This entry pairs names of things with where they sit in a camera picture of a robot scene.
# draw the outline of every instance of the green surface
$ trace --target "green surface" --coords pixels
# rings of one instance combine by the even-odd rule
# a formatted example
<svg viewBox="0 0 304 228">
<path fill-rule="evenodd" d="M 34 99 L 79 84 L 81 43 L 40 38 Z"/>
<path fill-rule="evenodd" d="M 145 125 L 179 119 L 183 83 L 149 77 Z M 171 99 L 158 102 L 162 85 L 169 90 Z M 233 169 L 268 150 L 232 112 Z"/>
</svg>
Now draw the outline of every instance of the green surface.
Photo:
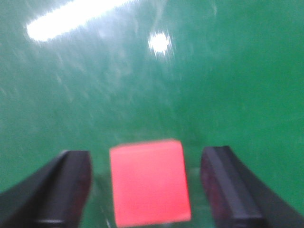
<svg viewBox="0 0 304 228">
<path fill-rule="evenodd" d="M 82 227 L 115 227 L 110 147 L 176 138 L 193 219 L 214 227 L 204 146 L 230 145 L 304 215 L 304 1 L 139 0 L 48 42 L 26 25 L 64 0 L 0 1 L 0 190 L 64 149 L 90 150 Z M 151 34 L 171 38 L 155 55 Z"/>
</svg>

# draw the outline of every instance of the red cube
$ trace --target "red cube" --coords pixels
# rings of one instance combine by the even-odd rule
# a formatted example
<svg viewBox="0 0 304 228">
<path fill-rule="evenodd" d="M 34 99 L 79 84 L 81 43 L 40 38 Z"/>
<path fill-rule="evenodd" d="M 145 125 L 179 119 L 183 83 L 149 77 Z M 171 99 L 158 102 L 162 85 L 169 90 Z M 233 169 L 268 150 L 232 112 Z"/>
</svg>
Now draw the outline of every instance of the red cube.
<svg viewBox="0 0 304 228">
<path fill-rule="evenodd" d="M 183 148 L 177 140 L 110 149 L 119 228 L 191 219 Z"/>
</svg>

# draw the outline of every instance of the green floor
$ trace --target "green floor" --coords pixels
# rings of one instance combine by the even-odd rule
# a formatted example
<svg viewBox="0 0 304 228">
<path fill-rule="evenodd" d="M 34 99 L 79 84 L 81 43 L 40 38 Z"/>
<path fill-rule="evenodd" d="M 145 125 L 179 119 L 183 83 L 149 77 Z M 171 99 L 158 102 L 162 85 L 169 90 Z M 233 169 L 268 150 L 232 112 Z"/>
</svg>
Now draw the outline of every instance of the green floor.
<svg viewBox="0 0 304 228">
<path fill-rule="evenodd" d="M 304 215 L 304 1 L 137 0 L 47 42 L 27 24 L 66 0 L 0 2 L 0 190 L 90 150 L 83 228 L 114 228 L 110 147 L 184 145 L 192 221 L 214 227 L 201 150 L 230 145 Z M 168 49 L 149 40 L 163 34 Z"/>
</svg>

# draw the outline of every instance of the red block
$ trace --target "red block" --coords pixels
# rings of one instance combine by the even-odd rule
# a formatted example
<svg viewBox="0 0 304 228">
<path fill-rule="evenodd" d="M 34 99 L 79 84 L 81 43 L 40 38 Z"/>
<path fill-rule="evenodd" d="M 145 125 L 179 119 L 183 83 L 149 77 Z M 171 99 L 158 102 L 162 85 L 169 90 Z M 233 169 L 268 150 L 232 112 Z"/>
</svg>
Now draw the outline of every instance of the red block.
<svg viewBox="0 0 304 228">
<path fill-rule="evenodd" d="M 110 157 L 117 227 L 191 219 L 179 141 L 119 145 L 110 149 Z"/>
</svg>

